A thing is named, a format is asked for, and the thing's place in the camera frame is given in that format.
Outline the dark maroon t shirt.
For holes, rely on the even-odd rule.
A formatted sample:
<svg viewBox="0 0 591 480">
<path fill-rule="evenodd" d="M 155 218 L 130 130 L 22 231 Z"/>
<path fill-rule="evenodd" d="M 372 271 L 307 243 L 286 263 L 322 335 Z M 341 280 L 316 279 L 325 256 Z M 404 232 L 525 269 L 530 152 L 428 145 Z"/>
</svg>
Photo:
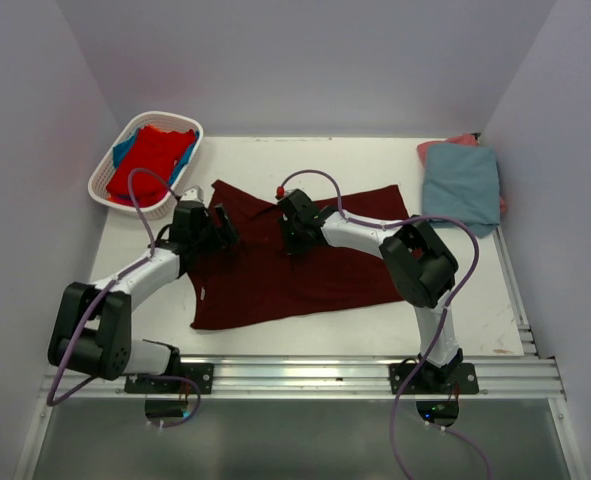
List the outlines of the dark maroon t shirt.
<svg viewBox="0 0 591 480">
<path fill-rule="evenodd" d="M 221 180 L 212 187 L 211 206 L 225 207 L 240 241 L 200 258 L 190 272 L 193 329 L 225 330 L 400 300 L 381 260 L 329 247 L 289 255 L 276 205 Z"/>
</svg>

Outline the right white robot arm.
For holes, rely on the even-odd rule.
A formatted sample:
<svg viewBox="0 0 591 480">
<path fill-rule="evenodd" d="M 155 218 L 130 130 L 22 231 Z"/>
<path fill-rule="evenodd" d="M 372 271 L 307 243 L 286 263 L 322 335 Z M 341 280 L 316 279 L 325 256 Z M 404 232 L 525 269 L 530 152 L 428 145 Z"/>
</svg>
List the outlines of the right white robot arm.
<svg viewBox="0 0 591 480">
<path fill-rule="evenodd" d="M 456 340 L 447 299 L 458 263 L 426 221 L 395 226 L 376 219 L 319 208 L 303 191 L 277 189 L 278 223 L 290 254 L 314 247 L 346 248 L 383 261 L 393 286 L 410 303 L 420 332 L 414 379 L 430 393 L 444 393 L 456 380 L 463 353 Z"/>
</svg>

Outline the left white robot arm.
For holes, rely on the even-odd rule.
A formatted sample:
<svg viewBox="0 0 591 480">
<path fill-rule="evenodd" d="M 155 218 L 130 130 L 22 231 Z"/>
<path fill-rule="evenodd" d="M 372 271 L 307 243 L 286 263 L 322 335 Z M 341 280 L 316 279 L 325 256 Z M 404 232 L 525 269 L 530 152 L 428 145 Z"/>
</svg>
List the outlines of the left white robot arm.
<svg viewBox="0 0 591 480">
<path fill-rule="evenodd" d="M 199 201 L 179 202 L 172 221 L 134 262 L 92 284 L 73 282 L 65 288 L 48 347 L 49 363 L 59 372 L 69 369 L 105 380 L 147 375 L 160 392 L 176 390 L 183 379 L 179 349 L 135 340 L 132 314 L 162 287 L 189 273 L 200 258 L 238 241 L 224 205 L 208 209 Z"/>
</svg>

